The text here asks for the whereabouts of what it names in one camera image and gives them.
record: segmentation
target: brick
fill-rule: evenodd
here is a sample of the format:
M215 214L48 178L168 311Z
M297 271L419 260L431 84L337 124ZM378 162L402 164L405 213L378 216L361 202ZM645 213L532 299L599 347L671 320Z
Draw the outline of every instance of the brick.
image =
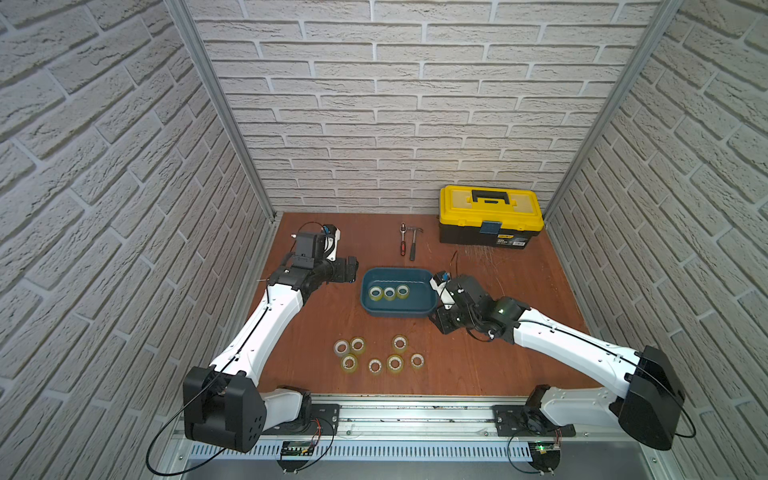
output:
M762 131L768 131L768 117L765 115L768 101L748 84L720 72L707 87L706 93L741 115L747 123Z
M699 25L688 35L685 45L723 70L761 89L768 88L768 79L763 78L766 72L765 59L760 54Z
M541 41L545 43L635 45L644 26L560 26L548 25Z
M305 22L307 40L335 41L399 41L422 40L421 25L397 25L378 23Z
M539 45L491 45L488 61L591 63L597 47L560 47Z
M494 22L599 24L609 23L615 11L616 6L611 4L501 3Z
M699 95L670 72L661 77L657 88L691 117L696 118L707 129L715 133L718 138L729 134L739 123L736 118Z
M654 51L654 58L697 87L703 86L714 73L714 70L696 55L683 50L668 38L661 39L658 48Z
M640 103L668 127L677 123L683 111L655 91L645 80L638 78L631 90Z
M160 131L160 122L154 117L145 117L130 129L96 164L88 169L72 185L72 190L83 200L92 204L139 152L150 143Z
M141 20L147 26L147 30L155 36L161 33L169 25L173 25L174 21L168 13L168 9L165 8L164 3L155 5L149 8L147 11L141 14Z
M372 94L373 80L343 80L314 78L273 78L272 86L276 92L335 94L359 93Z
M28 2L25 2L24 10L27 8ZM96 26L88 15L76 8L18 35L0 38L0 82L5 83L39 67L96 34Z
M192 60L190 54L186 48L180 48L165 64L168 67L168 71L174 76L174 80L178 80L190 69L192 69Z
M37 170L20 183L0 204L0 240L19 228L67 187L88 165L104 152L106 146L97 135L84 134L66 148L48 168Z
M328 135L414 135L413 124L326 124Z
M647 25L656 12L655 3L625 3L619 11L617 23Z
M741 267L741 270L755 285L763 290L766 289L768 286L768 276L766 275L768 261L741 233L732 229L723 235L717 244Z
M176 87L163 96L154 107L154 113L160 121L167 124L176 113L185 105L194 92L200 87L200 78L197 71L190 70L187 75L179 80Z
M371 44L261 42L265 58L322 58L323 60L371 60Z
M621 71L620 66L610 65L534 65L531 71L533 80L615 80Z
M416 108L417 97L408 95L323 95L322 108Z
M687 0L680 11L734 38L743 35L754 20L750 10L723 0Z
M491 4L487 2L377 2L373 19L406 22L487 22Z
M70 346L76 343L81 330L72 328L73 317L66 316L63 323L61 319L119 246L113 237L102 237L88 251L87 259L78 262L65 281L22 324L12 341L6 343L0 353L3 358L2 375L13 377L24 364L32 370L25 375L27 382L3 395L6 400L15 400L0 406L0 429L4 434L10 427L9 423L19 418L32 397L42 390L53 370L59 367ZM33 346L52 350L34 355Z
M91 84L72 102L26 127L18 133L18 139L38 157L47 157L131 89L125 72L115 70Z
M758 48L762 51L768 51L768 21L766 17L762 17L752 29L749 35L746 36L744 41L754 48Z
M627 63L634 47L606 46L600 53L597 63L623 65Z
M254 18L371 19L369 3L355 0L246 0L245 7Z
M290 122L374 122L371 110L280 110L281 121Z
M319 77L337 78L418 78L417 63L337 62L317 61L315 72Z
M692 121L684 120L676 132L712 168L717 169L720 176L744 192L747 198L758 201L768 194L768 183L764 178L730 150L717 145L713 138Z
M581 81L483 81L480 94L483 95L577 95Z
M176 28L169 28L157 36L152 43L133 55L125 63L125 68L134 81L140 84L183 46Z
M164 70L159 71L152 79L120 100L98 120L96 128L99 133L104 135L107 141L115 142L173 85L170 75Z
M538 25L427 25L427 41L535 43ZM416 41L421 40L421 32Z
M600 111L604 98L526 97L520 102L519 111Z
M253 158L328 158L326 148L251 148Z
M478 138L467 137L465 148L521 148L546 150L552 140L549 138Z
M203 40L301 40L297 22L203 20L195 25Z
M768 174L768 161L764 152L768 151L768 140L751 128L742 125L728 139L728 146L733 148L742 158L749 161L755 168Z
M0 141L62 100L64 95L45 73L4 88L0 93Z
M380 61L481 61L481 45L386 45L376 46Z
M380 137L378 139L380 147L453 147L462 146L461 138L450 137Z
M181 138L181 135L187 131L191 123L192 118L186 111L177 115L172 122L166 125L160 135L155 137L147 148L141 152L141 155L131 162L131 171L140 180L146 179L155 165L165 157L179 138Z
M98 41L75 50L50 70L61 86L72 93L149 41L144 24L137 18Z
M422 97L420 108L426 109L482 109L490 110L492 108L503 108L514 110L518 99L516 97Z
M188 3L192 16L195 18L243 17L243 10L237 0L189 0Z
M230 94L227 95L234 108L315 108L314 95L270 95Z
M110 219L121 209L136 191L133 179L124 174L82 219L75 224L45 255L26 273L26 277L39 286L50 290L67 272Z
M728 290L738 294L748 288L749 284L736 264L713 244L710 236L677 201L667 198L661 204L661 209L670 221L677 225L678 230L699 258L716 273Z

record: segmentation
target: toolbox lid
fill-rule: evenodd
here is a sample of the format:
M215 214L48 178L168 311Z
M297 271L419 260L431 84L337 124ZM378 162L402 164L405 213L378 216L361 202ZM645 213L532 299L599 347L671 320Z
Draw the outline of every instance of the toolbox lid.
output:
M503 229L541 231L544 221L536 194L529 190L448 185L440 190L440 223L481 227L499 222Z

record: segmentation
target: clear tape roll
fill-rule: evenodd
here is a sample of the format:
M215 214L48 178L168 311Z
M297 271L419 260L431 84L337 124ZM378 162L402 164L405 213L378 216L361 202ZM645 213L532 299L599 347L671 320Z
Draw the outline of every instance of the clear tape roll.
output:
M373 375L378 375L384 370L384 365L382 364L382 361L379 359L371 359L370 362L368 362L368 371L371 372Z
M408 339L405 335L395 335L395 338L392 339L392 348L395 349L397 353L403 353L408 348Z
M345 356L349 353L349 342L343 339L337 340L336 343L333 344L333 352L336 356Z
M415 369L422 368L424 366L424 356L421 353L411 355L411 366Z
M397 288L395 288L395 294L397 295L397 298L406 299L410 293L411 289L408 288L407 285L398 285Z
M384 289L384 298L386 300L394 300L395 298L397 298L397 294L395 293L395 289L393 289L390 286L386 287Z
M380 286L372 286L368 289L368 297L374 302L381 300L383 295L384 290L382 290L382 287Z
M358 365L357 357L352 353L341 358L341 370L346 373L354 373Z
M390 355L386 360L386 367L392 373L400 373L402 371L402 357L400 355Z
M356 336L349 341L349 348L355 355L360 355L366 351L366 341L361 336Z

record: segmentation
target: wooden tabletop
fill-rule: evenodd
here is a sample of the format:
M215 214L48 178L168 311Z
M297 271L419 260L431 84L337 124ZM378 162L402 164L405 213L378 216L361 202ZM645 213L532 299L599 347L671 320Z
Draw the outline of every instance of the wooden tabletop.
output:
M272 351L260 379L261 392L290 385L314 393L527 396L541 383L567 389L598 386L587 376L532 350L501 340L481 343L463 329L442 335L427 318L379 318L370 316L360 305L360 283L368 269L407 266L431 272L448 270L457 250L459 273L474 276L494 298L511 296L586 332L546 232L524 250L510 250L440 243L439 222L434 215L284 214L261 278L277 268L293 244L290 234L308 221L331 223L341 230L337 255L357 257L357 281L323 285L312 294ZM401 222L424 229L417 237L414 262L399 253ZM314 224L303 229L318 230ZM408 251L411 240L409 232ZM263 290L261 283L251 312ZM372 375L368 361L378 358L385 362L394 353L391 342L397 334L409 340L403 354L406 367L397 375L387 371ZM349 374L341 370L333 344L354 336L362 336L367 348L360 356L358 370ZM424 356L423 368L410 366L413 353Z

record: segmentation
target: black cable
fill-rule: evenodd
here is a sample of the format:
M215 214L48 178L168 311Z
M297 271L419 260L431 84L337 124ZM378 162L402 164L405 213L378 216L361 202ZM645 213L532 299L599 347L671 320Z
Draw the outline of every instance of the black cable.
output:
M247 337L245 338L245 340L243 341L243 344L242 344L242 345L240 345L240 348L238 348L238 349L237 349L237 351L235 352L235 354L234 354L234 355L232 355L232 358L230 359L230 361L229 361L229 362L227 362L227 364L226 364L226 365L224 365L224 368L222 368L220 371L216 372L216 375L214 375L214 377L213 377L213 378L212 378L212 379L211 379L211 380L210 380L210 381L209 381L209 382L208 382L208 383L207 383L207 384L206 384L206 385L205 385L205 386L204 386L202 389L200 389L200 391L197 393L197 395L195 395L194 397L192 397L192 400L190 400L189 402L187 402L187 403L186 403L186 404L185 404L183 407L181 407L181 408L179 409L179 411L178 411L178 412L176 412L176 413L175 413L175 414L174 414L172 417L170 417L170 418L168 419L168 421L167 421L167 422L165 422L165 424L164 424L163 426L161 426L161 427L160 427L160 430L158 430L158 431L157 431L157 434L155 434L154 438L152 439L152 442L149 444L149 447L147 448L147 455L146 455L146 456L145 456L145 458L144 458L144 463L147 465L147 468L149 469L149 471L150 471L150 472L152 472L152 473L153 473L153 474L155 474L155 475L159 475L160 477L175 477L176 475L183 475L183 474L185 474L185 473L188 473L188 472L192 472L193 470L195 470L195 469L197 469L197 468L200 468L200 467L202 467L203 465L207 464L208 462L210 462L211 460L213 460L213 459L214 459L214 458L216 458L217 456L221 455L221 454L224 452L224 450L226 450L226 449L221 449L221 450L219 450L217 453L215 453L213 456L211 456L211 457L210 457L208 460L206 460L205 462L203 462L203 463L200 463L200 464L198 464L198 465L195 465L194 467L191 467L191 468L187 468L186 470L183 470L183 471L181 471L181 472L171 472L171 473L163 473L163 472L158 472L157 470L155 470L154 468L152 468L152 465L150 465L150 464L149 464L149 457L150 457L150 455L151 455L151 453L152 453L152 448L154 447L154 444L157 442L157 439L159 439L159 438L160 438L160 434L161 434L161 433L162 433L162 432L163 432L163 431L164 431L166 428L168 428L168 426L169 426L169 425L170 425L170 424L171 424L171 423L172 423L172 422L173 422L173 421L174 421L174 420L175 420L175 419L176 419L176 418L177 418L179 415L181 415L181 413L184 411L184 409L185 409L185 408L187 408L187 407L188 407L188 406L189 406L189 405L190 405L192 402L194 402L194 401L197 399L197 397L199 397L199 396L203 395L203 393L204 393L206 390L208 390L208 389L210 388L210 386L214 384L214 382L216 382L216 380L219 378L219 376L221 376L221 373L222 373L224 370L226 370L226 369L227 369L227 367L228 367L228 366L229 366L229 365L230 365L232 362L234 362L234 360L237 358L237 355L238 355L238 354L240 354L240 351L243 349L243 347L245 347L245 344L246 344L246 343L248 343L248 340L250 339L250 336L251 336L251 335L253 335L253 332L255 332L255 331L256 331L256 328L259 326L259 323L261 323L261 320L262 320L262 319L264 318L264 316L266 315L266 312L268 312L268 311L269 311L269 305L270 305L270 289L269 289L269 287L267 287L267 288L266 288L266 307L264 308L264 313L262 313L262 314L261 314L261 317L259 317L258 321L256 322L256 325L254 325L254 326L253 326L253 328L251 329L250 333L248 333L248 336L247 336Z
M303 467L301 467L301 468L298 468L298 469L297 469L297 470L296 470L294 473L298 473L298 472L301 472L302 470L307 470L307 469L308 469L309 467L311 467L312 465L315 465L317 462L319 462L321 459L323 459L323 457L324 457L324 456L326 456L326 453L328 453L328 451L329 451L329 450L331 449L331 447L333 446L333 440L336 438L336 430L334 430L334 429L333 429L333 424L332 424L331 422L329 422L328 420L326 420L326 419L322 419L322 418L319 418L319 419L320 419L320 420L323 420L323 421L324 421L325 423L327 423L327 424L328 424L328 426L331 428L331 443L328 445L328 448L326 449L326 451L325 451L325 452L323 452L323 454L322 454L320 457L318 457L318 458L317 458L317 460L315 460L314 462L312 462L312 463L309 463L309 464L307 464L307 465L304 465L304 466L303 466Z
M529 475L536 475L538 474L538 470L536 472L526 472L525 470L521 470L515 466L515 463L512 461L512 456L509 453L509 446L512 444L512 440L514 440L516 437L512 436L509 437L509 440L507 441L507 462L509 462L509 465L512 465L512 468L517 470L520 473L528 473Z
M545 327L547 327L549 329L556 329L556 328L553 328L552 325L547 325L546 323L542 323L542 322L535 322L534 320L518 320L518 322L520 322L520 323L535 323L536 325L545 326ZM678 407L680 407L680 411L683 413L683 415L685 415L685 419L688 421L688 425L690 425L690 429L691 429L692 433L690 433L689 435L683 435L683 434L680 434L680 433L675 433L675 436L678 436L678 437L681 437L681 438L684 438L684 439L692 439L693 437L696 436L696 426L694 425L694 421L690 417L690 415L688 415L688 412L686 412L685 409L683 408L683 404L680 403L677 400L677 397L675 396L674 393L672 393L659 379L657 379L655 376L651 375L646 369L644 369L643 367L639 366L638 364L636 364L634 362L630 362L629 360L625 359L623 356L619 355L618 353L612 352L609 349L606 349L606 348L604 348L602 346L599 346L597 343L591 342L591 341L589 341L589 340L587 340L585 338L582 338L582 337L580 337L580 336L578 336L578 335L576 335L574 333L568 332L566 330L560 330L560 329L557 329L557 331L560 332L560 333L565 333L567 335L570 335L570 336L572 336L572 337L574 337L576 339L581 340L582 342L589 343L590 345L592 345L594 347L597 347L597 348L599 348L600 350L603 350L606 353L610 353L611 355L615 356L616 358L624 360L625 362L629 363L630 365L632 365L636 369L640 370L642 373L646 374L650 379L652 379L654 382L656 382L656 384L658 384L662 389L664 389L664 391L666 391L667 393L670 394L670 397L672 397L672 400L677 404Z

